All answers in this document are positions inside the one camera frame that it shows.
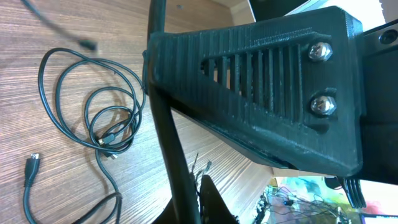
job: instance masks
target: hex bolt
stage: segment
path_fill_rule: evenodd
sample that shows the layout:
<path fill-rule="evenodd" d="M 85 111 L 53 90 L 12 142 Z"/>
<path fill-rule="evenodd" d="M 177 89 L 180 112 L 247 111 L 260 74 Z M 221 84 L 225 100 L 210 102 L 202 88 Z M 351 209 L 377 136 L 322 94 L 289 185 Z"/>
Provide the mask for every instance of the hex bolt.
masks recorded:
<path fill-rule="evenodd" d="M 331 45 L 324 42 L 319 42 L 310 47 L 308 56 L 314 62 L 326 62 L 333 55 Z"/>
<path fill-rule="evenodd" d="M 311 102 L 311 110 L 318 115 L 329 116 L 336 109 L 336 101 L 331 96 L 318 96 Z"/>

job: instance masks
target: thick black cable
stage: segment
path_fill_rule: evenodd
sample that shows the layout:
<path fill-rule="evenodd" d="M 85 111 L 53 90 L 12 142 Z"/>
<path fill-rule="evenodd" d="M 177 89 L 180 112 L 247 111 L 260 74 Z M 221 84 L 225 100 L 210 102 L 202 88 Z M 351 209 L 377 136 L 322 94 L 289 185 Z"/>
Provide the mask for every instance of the thick black cable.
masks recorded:
<path fill-rule="evenodd" d="M 40 21 L 42 21 L 46 26 L 54 30 L 55 32 L 59 33 L 60 35 L 77 42 L 80 46 L 87 48 L 89 50 L 96 50 L 96 42 L 81 38 L 77 35 L 71 34 L 65 29 L 59 27 L 58 25 L 54 24 L 53 22 L 49 21 L 45 16 L 43 16 L 28 0 L 21 0 L 22 3 L 28 8 L 31 13 L 33 13 Z"/>
<path fill-rule="evenodd" d="M 56 91 L 55 91 L 55 107 L 56 107 L 56 112 L 57 112 L 56 115 L 57 115 L 58 119 L 52 113 L 52 110 L 50 109 L 50 105 L 47 101 L 47 98 L 45 96 L 45 91 L 44 91 L 45 66 L 47 64 L 49 57 L 52 54 L 54 54 L 55 52 L 67 52 L 67 53 L 73 54 L 77 57 L 80 57 L 82 59 L 81 61 L 69 66 L 64 72 L 62 72 L 61 76 L 58 79 L 57 87 L 56 87 Z M 76 68 L 80 65 L 84 65 L 86 63 L 94 63 L 96 65 L 99 65 L 104 68 L 112 70 L 114 72 L 114 74 L 119 75 L 129 86 L 129 91 L 119 88 L 119 87 L 109 86 L 109 87 L 100 88 L 99 90 L 96 90 L 94 93 L 92 93 L 90 95 L 90 97 L 88 98 L 88 100 L 85 104 L 84 111 L 85 111 L 85 125 L 89 132 L 91 142 L 87 142 L 82 139 L 79 139 L 70 130 L 70 128 L 67 126 L 67 124 L 65 123 L 65 120 L 62 116 L 62 111 L 61 111 L 61 106 L 60 106 L 61 105 L 60 92 L 62 89 L 62 82 L 63 82 L 64 78 L 74 68 Z M 131 82 L 119 70 L 115 69 L 114 67 L 112 67 L 110 65 L 119 67 L 119 68 L 127 71 L 130 75 L 132 75 L 137 80 L 138 84 L 140 84 L 142 91 L 143 91 L 143 85 L 142 85 L 142 82 L 139 79 L 139 77 L 132 70 L 125 67 L 124 65 L 121 65 L 119 63 L 116 63 L 116 62 L 113 62 L 113 61 L 110 61 L 107 59 L 103 59 L 103 58 L 88 58 L 74 50 L 64 49 L 64 48 L 56 48 L 56 49 L 49 50 L 44 55 L 44 57 L 40 63 L 37 82 L 38 82 L 38 86 L 39 86 L 40 99 L 42 100 L 43 106 L 44 106 L 49 118 L 54 123 L 54 125 L 68 138 L 70 138 L 70 139 L 74 140 L 75 142 L 80 143 L 86 147 L 95 149 L 95 157 L 96 157 L 96 161 L 98 163 L 98 167 L 101 169 L 103 174 L 109 179 L 109 181 L 111 182 L 111 184 L 114 188 L 114 191 L 115 191 L 115 193 L 107 196 L 106 198 L 102 199 L 102 201 L 98 202 L 89 212 L 87 212 L 85 215 L 83 215 L 80 219 L 78 219 L 74 223 L 83 223 L 85 220 L 89 219 L 89 217 L 91 217 L 108 200 L 115 198 L 115 197 L 116 197 L 116 202 L 115 202 L 113 211 L 101 223 L 108 222 L 110 219 L 112 219 L 112 217 L 114 216 L 115 213 L 116 213 L 116 223 L 119 223 L 119 221 L 120 221 L 122 196 L 119 193 L 119 189 L 118 189 L 116 182 L 113 180 L 111 175 L 108 173 L 108 171 L 105 169 L 104 165 L 102 164 L 100 153 L 103 153 L 105 155 L 120 154 L 120 153 L 125 152 L 126 150 L 128 150 L 131 147 L 134 136 L 137 133 L 139 126 L 141 125 L 142 109 L 146 102 L 146 95 L 143 91 L 143 94 L 142 94 L 143 99 L 142 99 L 142 103 L 140 104 L 137 100 L 136 92 L 134 91 L 134 88 L 132 87 Z M 109 91 L 109 90 L 121 91 L 121 92 L 127 94 L 128 96 L 130 96 L 134 102 L 132 109 L 125 107 L 125 106 L 109 106 L 105 109 L 102 109 L 100 112 L 98 112 L 90 122 L 88 119 L 88 109 L 90 107 L 90 103 L 91 103 L 92 99 L 98 93 L 100 93 L 102 91 Z M 129 114 L 129 117 L 127 119 L 125 119 L 124 121 L 121 121 L 121 122 L 115 124 L 114 126 L 110 127 L 107 131 L 105 131 L 105 133 L 102 136 L 96 136 L 96 134 L 94 133 L 95 122 L 104 112 L 109 111 L 109 110 L 123 110 Z M 116 137 L 119 134 L 122 134 L 127 129 L 130 129 L 131 133 L 126 139 L 123 139 L 121 142 L 116 143 L 116 144 L 110 144 L 110 142 L 111 142 L 110 141 L 110 142 L 106 142 L 103 145 L 100 144 L 99 139 L 106 139 L 108 136 L 112 136 L 114 139 L 114 137 Z M 25 188 L 25 192 L 24 192 L 24 201 L 23 201 L 24 212 L 25 212 L 26 218 L 28 219 L 29 223 L 36 223 L 36 221 L 33 219 L 32 214 L 30 213 L 30 210 L 29 210 L 29 190 L 30 190 L 30 186 L 27 186 Z"/>

